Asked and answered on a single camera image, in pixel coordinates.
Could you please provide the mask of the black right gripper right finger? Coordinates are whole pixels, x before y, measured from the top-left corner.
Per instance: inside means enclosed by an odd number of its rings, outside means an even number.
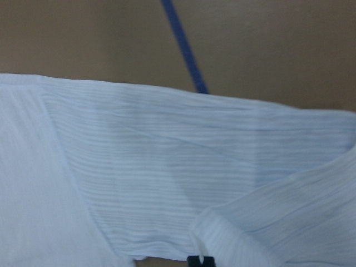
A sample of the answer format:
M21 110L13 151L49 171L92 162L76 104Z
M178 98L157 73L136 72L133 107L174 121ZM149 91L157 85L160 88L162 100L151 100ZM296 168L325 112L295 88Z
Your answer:
M211 256L205 256L202 267L215 267L215 259Z

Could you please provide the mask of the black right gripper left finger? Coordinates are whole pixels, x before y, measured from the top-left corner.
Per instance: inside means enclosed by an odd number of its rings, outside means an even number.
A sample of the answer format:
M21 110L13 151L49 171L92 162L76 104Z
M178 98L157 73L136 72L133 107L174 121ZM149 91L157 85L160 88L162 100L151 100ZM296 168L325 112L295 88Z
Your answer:
M199 256L188 256L187 257L188 267L202 267L202 262Z

